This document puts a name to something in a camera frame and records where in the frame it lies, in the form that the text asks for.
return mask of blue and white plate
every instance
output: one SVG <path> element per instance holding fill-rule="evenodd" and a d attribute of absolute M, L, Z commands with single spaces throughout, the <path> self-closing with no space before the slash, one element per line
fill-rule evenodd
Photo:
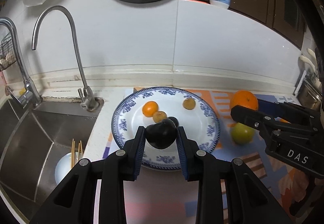
<path fill-rule="evenodd" d="M 186 98 L 196 101 L 193 110 L 182 106 Z M 146 127 L 154 123 L 152 118 L 145 117 L 142 113 L 142 107 L 148 101 L 155 101 L 159 110 L 167 116 L 176 117 L 179 126 L 184 127 L 188 139 L 195 140 L 200 149 L 209 153 L 213 151 L 220 134 L 220 124 L 214 110 L 197 95 L 172 87 L 140 90 L 119 104 L 111 121 L 112 134 L 119 148 L 123 148 L 127 140 L 135 137 L 138 126 Z M 176 143 L 158 150 L 146 142 L 143 165 L 160 170 L 181 169 Z"/>

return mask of kiwi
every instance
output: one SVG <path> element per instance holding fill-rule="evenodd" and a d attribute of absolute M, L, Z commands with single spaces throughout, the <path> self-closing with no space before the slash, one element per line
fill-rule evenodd
<path fill-rule="evenodd" d="M 193 98 L 188 98 L 183 101 L 182 105 L 187 110 L 193 110 L 196 106 L 196 102 Z"/>
<path fill-rule="evenodd" d="M 154 114 L 153 114 L 153 121 L 155 123 L 158 123 L 160 121 L 162 121 L 163 119 L 166 118 L 166 113 L 164 111 L 156 111 Z"/>

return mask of chopsticks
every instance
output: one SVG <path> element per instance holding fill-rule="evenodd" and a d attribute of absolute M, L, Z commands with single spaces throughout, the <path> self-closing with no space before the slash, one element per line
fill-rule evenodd
<path fill-rule="evenodd" d="M 75 147 L 76 147 L 76 142 L 74 139 L 72 139 L 72 148 L 71 148 L 71 169 L 74 167 L 75 165 Z"/>
<path fill-rule="evenodd" d="M 72 147 L 71 147 L 71 169 L 74 167 L 76 164 L 76 142 L 74 139 L 72 139 Z M 83 146 L 82 146 L 82 141 L 79 142 L 78 144 L 78 154 L 77 154 L 77 162 L 80 161 L 83 157 Z"/>

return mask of metal rack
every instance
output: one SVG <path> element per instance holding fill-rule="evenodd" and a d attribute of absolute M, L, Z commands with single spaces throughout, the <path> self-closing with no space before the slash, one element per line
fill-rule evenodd
<path fill-rule="evenodd" d="M 8 33 L 1 41 L 0 47 L 0 71 L 3 71 L 10 67 L 17 61 L 13 48 L 12 38 Z"/>

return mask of blue floral pattern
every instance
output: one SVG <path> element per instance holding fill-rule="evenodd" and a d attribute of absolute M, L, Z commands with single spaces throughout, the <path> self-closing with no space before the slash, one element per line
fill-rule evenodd
<path fill-rule="evenodd" d="M 153 92 L 144 92 L 144 93 L 142 94 L 143 99 L 145 99 L 145 98 L 147 98 L 147 97 L 150 97 L 150 96 L 152 96 L 152 95 L 153 95 Z"/>
<path fill-rule="evenodd" d="M 212 137 L 214 135 L 215 131 L 216 131 L 215 127 L 213 127 L 211 125 L 208 125 L 208 127 L 207 127 L 207 136 Z"/>
<path fill-rule="evenodd" d="M 213 109 L 210 108 L 210 106 L 204 102 L 200 102 L 200 109 L 204 112 L 204 115 L 206 117 L 210 117 L 214 115 Z"/>
<path fill-rule="evenodd" d="M 208 151 L 208 146 L 209 146 L 209 143 L 206 142 L 206 143 L 200 144 L 199 149 L 204 150 L 204 151 Z"/>
<path fill-rule="evenodd" d="M 125 144 L 125 137 L 124 137 L 124 135 L 122 133 L 119 134 L 119 136 L 117 137 L 117 139 L 124 146 L 124 144 Z"/>
<path fill-rule="evenodd" d="M 159 90 L 159 93 L 162 93 L 164 95 L 175 95 L 177 93 L 177 91 L 175 89 L 171 89 L 171 88 L 164 88 Z"/>
<path fill-rule="evenodd" d="M 136 105 L 136 102 L 133 100 L 126 102 L 122 108 L 123 113 L 129 112 L 131 110 L 131 108 L 134 107 L 135 105 Z"/>
<path fill-rule="evenodd" d="M 139 95 L 139 94 L 133 94 L 133 96 L 132 96 L 132 99 L 137 99 L 137 98 L 139 98 L 141 95 Z"/>
<path fill-rule="evenodd" d="M 119 123 L 119 129 L 127 131 L 126 119 L 121 119 Z"/>
<path fill-rule="evenodd" d="M 217 119 L 217 117 L 215 117 L 215 116 L 212 117 L 212 121 L 213 121 L 213 124 L 216 125 L 216 124 L 218 123 L 218 119 Z"/>
<path fill-rule="evenodd" d="M 157 156 L 157 161 L 165 164 L 171 164 L 175 159 L 175 156 Z"/>

